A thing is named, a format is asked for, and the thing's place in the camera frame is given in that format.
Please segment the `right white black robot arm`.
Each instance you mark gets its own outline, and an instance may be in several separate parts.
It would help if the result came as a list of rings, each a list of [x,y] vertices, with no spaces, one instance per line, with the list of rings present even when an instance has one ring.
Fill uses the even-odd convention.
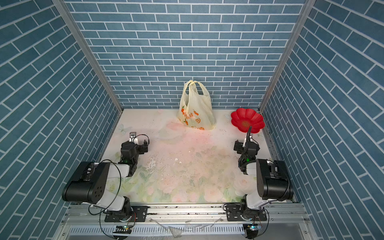
[[[248,128],[244,142],[235,141],[234,150],[240,155],[238,167],[249,176],[255,176],[257,190],[244,195],[241,200],[241,213],[261,211],[272,202],[292,200],[294,188],[291,183],[287,166],[283,161],[258,159],[260,145],[253,140],[252,127]]]

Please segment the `red flower-shaped plate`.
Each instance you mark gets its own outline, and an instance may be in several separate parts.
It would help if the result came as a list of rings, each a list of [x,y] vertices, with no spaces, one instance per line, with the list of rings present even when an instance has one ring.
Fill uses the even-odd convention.
[[[264,118],[253,109],[239,108],[231,113],[231,123],[243,133],[247,133],[250,128],[252,134],[257,134],[265,127]]]

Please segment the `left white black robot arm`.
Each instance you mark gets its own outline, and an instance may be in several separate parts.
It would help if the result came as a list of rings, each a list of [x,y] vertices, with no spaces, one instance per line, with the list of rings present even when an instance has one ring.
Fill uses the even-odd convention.
[[[118,163],[103,160],[99,163],[81,162],[62,192],[65,202],[88,203],[112,214],[119,214],[123,221],[132,216],[130,200],[118,193],[106,190],[107,180],[117,178],[119,186],[123,178],[132,177],[137,169],[139,155],[148,152],[150,138],[140,145],[138,135],[130,133],[128,141],[121,145],[121,157]]]

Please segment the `cream printed plastic bag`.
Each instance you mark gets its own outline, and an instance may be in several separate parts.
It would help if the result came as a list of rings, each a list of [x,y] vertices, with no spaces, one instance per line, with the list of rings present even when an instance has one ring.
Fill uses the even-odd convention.
[[[202,131],[215,128],[211,96],[202,83],[194,80],[185,83],[177,117],[189,128]]]

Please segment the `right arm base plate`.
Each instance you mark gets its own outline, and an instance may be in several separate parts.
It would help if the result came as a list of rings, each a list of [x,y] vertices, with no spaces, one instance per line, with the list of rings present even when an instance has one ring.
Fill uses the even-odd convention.
[[[238,204],[224,204],[223,210],[226,213],[227,221],[266,221],[267,215],[265,210],[251,210],[247,207],[241,207]]]

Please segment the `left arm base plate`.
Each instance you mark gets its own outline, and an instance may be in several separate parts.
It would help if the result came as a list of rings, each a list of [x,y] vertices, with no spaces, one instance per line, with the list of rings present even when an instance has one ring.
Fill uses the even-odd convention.
[[[107,211],[106,223],[145,222],[148,206],[125,206],[120,211]]]

